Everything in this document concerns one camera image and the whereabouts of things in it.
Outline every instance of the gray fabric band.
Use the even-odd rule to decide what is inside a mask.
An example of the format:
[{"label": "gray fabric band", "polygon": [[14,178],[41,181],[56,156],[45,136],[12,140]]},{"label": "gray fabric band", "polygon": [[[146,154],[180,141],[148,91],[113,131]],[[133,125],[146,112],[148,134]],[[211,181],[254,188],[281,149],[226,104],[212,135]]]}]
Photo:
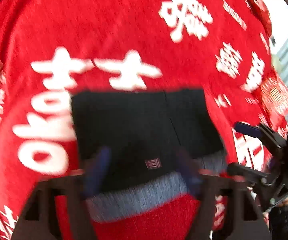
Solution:
[{"label": "gray fabric band", "polygon": [[91,219],[114,222],[148,212],[188,192],[182,176],[172,172],[150,183],[86,200]]}]

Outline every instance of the white lettering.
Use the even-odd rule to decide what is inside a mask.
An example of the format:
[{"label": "white lettering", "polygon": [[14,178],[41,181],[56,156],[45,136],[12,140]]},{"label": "white lettering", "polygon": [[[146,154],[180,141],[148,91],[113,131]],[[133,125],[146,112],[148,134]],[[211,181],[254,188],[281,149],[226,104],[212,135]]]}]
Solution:
[{"label": "white lettering", "polygon": [[251,10],[251,6],[249,5],[249,3],[247,2],[247,0],[244,0],[246,3],[246,6],[249,8],[249,10]]},{"label": "white lettering", "polygon": [[6,77],[4,75],[4,72],[0,72],[0,85],[5,85],[6,84]]},{"label": "white lettering", "polygon": [[215,213],[215,216],[217,217],[217,216],[219,216],[223,211],[224,211],[224,209],[225,209],[225,206],[222,204],[222,203],[217,203],[216,205],[215,205],[215,208],[216,208],[216,213]]},{"label": "white lettering", "polygon": [[71,59],[66,48],[58,47],[52,60],[34,61],[31,67],[38,73],[53,74],[51,78],[43,79],[44,86],[51,90],[76,87],[77,83],[69,76],[69,73],[83,73],[93,68],[94,65],[89,59]]},{"label": "white lettering", "polygon": [[215,196],[215,200],[217,201],[217,202],[220,202],[220,201],[222,201],[222,199],[223,199],[223,196]]},{"label": "white lettering", "polygon": [[189,35],[194,34],[199,40],[202,40],[202,37],[206,38],[208,30],[204,24],[213,22],[213,18],[207,8],[197,0],[164,1],[159,14],[169,27],[175,28],[170,34],[174,42],[182,40],[184,25]]},{"label": "white lettering", "polygon": [[269,126],[263,113],[259,113],[259,118],[260,118],[261,123],[265,124],[266,126]]},{"label": "white lettering", "polygon": [[245,98],[245,100],[251,105],[259,104],[259,100],[257,100],[256,98]]},{"label": "white lettering", "polygon": [[261,38],[261,40],[262,40],[262,42],[264,44],[264,47],[266,49],[266,53],[269,55],[270,54],[270,47],[268,46],[268,44],[267,44],[262,32],[260,33],[260,38]]},{"label": "white lettering", "polygon": [[278,134],[286,139],[288,137],[288,125],[286,125],[285,128],[278,127]]},{"label": "white lettering", "polygon": [[31,106],[40,113],[58,114],[71,111],[70,100],[67,91],[46,91],[35,95],[31,99]]},{"label": "white lettering", "polygon": [[216,226],[216,227],[219,226],[219,225],[221,224],[223,218],[224,218],[224,215],[220,216],[220,217],[218,218],[218,220],[216,220],[216,221],[214,222],[213,225]]},{"label": "white lettering", "polygon": [[70,114],[44,119],[37,114],[28,113],[29,124],[13,126],[13,132],[21,138],[41,138],[53,141],[75,141],[73,121]]},{"label": "white lettering", "polygon": [[0,104],[4,104],[5,91],[0,88]]},{"label": "white lettering", "polygon": [[17,220],[13,219],[13,212],[10,210],[8,206],[4,206],[4,209],[5,209],[5,213],[3,213],[1,210],[0,210],[0,213],[7,218],[8,222],[4,220],[2,222],[2,220],[0,219],[0,231],[5,234],[4,236],[1,236],[1,237],[7,240],[10,240],[13,234],[13,230],[15,228],[15,224],[18,221],[18,217],[17,217]]},{"label": "white lettering", "polygon": [[[229,106],[231,106],[231,103],[230,103],[230,101],[228,100],[228,98],[226,97],[225,94],[223,94],[223,97],[225,98],[225,101],[229,104]],[[217,106],[219,108],[221,108],[221,107],[227,108],[228,107],[226,102],[224,102],[221,94],[218,95],[217,98],[214,98],[214,100],[217,103]]]},{"label": "white lettering", "polygon": [[263,60],[259,59],[257,57],[257,54],[255,52],[252,52],[252,67],[250,68],[250,72],[248,74],[248,77],[246,79],[246,83],[241,86],[241,89],[251,93],[255,89],[257,89],[261,82],[262,82],[262,75],[265,63]]},{"label": "white lettering", "polygon": [[223,0],[223,2],[223,8],[240,24],[243,30],[246,30],[247,26],[241,17],[228,5],[225,0]]},{"label": "white lettering", "polygon": [[217,70],[219,72],[227,73],[231,78],[236,78],[236,75],[240,75],[238,68],[241,63],[241,55],[239,51],[232,48],[231,44],[223,42],[224,47],[220,49],[220,57],[217,58]]},{"label": "white lettering", "polygon": [[[37,162],[36,153],[48,153],[49,157]],[[21,144],[18,158],[27,168],[44,174],[62,175],[68,169],[68,156],[65,149],[57,143],[29,140]]]}]

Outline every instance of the red fabric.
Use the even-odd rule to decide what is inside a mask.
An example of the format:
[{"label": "red fabric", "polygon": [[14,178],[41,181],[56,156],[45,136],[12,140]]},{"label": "red fabric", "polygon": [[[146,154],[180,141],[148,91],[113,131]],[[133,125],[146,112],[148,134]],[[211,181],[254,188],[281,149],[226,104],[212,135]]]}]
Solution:
[{"label": "red fabric", "polygon": [[268,8],[266,7],[264,1],[263,0],[248,0],[248,2],[251,4],[251,7],[255,15],[257,15],[258,18],[263,23],[266,34],[270,37],[272,35],[272,22],[270,18],[270,12]]},{"label": "red fabric", "polygon": [[184,239],[198,201],[189,195],[165,204],[151,212],[113,223],[92,222],[101,239]]},{"label": "red fabric", "polygon": [[74,239],[71,228],[69,225],[69,217],[67,215],[67,198],[66,196],[56,196],[55,197],[55,205],[56,205],[56,215],[58,224],[61,230],[61,234],[65,239]]}]

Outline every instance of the red t-shirt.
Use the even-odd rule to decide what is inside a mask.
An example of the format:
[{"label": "red t-shirt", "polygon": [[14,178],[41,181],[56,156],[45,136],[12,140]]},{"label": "red t-shirt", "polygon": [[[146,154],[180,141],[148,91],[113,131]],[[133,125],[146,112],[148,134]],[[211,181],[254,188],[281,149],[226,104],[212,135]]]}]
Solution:
[{"label": "red t-shirt", "polygon": [[[203,87],[227,161],[260,170],[270,154],[232,125],[265,120],[249,93],[271,65],[262,33],[245,0],[1,0],[0,237],[10,239],[38,180],[79,168],[70,95],[84,89]],[[93,225],[99,239],[181,239],[196,205],[183,195],[140,218]],[[168,229],[152,230],[161,214]]]}]

